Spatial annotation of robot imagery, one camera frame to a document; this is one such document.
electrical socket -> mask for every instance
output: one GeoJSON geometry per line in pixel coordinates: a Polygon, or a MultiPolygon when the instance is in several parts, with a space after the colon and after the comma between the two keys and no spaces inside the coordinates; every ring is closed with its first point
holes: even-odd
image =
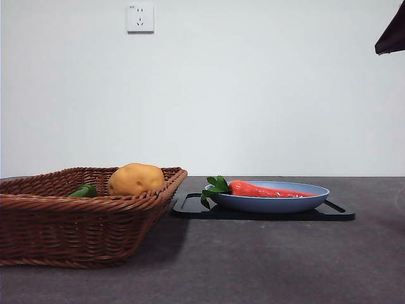
{"type": "Polygon", "coordinates": [[[151,34],[154,32],[154,5],[137,3],[127,6],[128,34],[151,34]]]}

gray table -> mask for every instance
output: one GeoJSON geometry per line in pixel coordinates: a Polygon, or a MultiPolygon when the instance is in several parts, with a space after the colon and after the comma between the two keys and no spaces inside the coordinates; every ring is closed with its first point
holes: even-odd
{"type": "MultiPolygon", "coordinates": [[[[1,303],[405,303],[405,177],[243,179],[326,187],[356,220],[186,220],[168,213],[121,267],[2,267],[1,303]]],[[[178,194],[205,184],[188,177],[178,194]]]]}

black tray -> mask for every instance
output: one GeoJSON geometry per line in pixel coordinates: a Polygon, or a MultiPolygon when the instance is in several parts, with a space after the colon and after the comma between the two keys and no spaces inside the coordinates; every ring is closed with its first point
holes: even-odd
{"type": "Polygon", "coordinates": [[[186,193],[177,197],[172,214],[183,219],[215,220],[354,220],[355,213],[348,207],[325,200],[313,210],[297,213],[240,212],[218,206],[209,201],[210,210],[200,203],[201,193],[186,193]]]}

wicker basket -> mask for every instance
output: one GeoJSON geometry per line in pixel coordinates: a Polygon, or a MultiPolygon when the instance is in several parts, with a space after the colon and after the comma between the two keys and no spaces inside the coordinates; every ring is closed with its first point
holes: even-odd
{"type": "Polygon", "coordinates": [[[124,263],[164,215],[186,178],[162,168],[165,182],[141,196],[108,196],[117,168],[68,168],[0,183],[0,265],[103,268],[124,263]],[[66,197],[89,183],[101,195],[66,197]]]}

red carrot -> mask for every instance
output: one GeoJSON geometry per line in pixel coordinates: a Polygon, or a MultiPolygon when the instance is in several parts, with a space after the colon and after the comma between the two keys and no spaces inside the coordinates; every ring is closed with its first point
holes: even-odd
{"type": "Polygon", "coordinates": [[[307,196],[316,196],[317,194],[302,193],[286,189],[272,189],[260,187],[243,180],[233,180],[229,184],[232,195],[257,196],[262,198],[302,198],[307,196]]]}

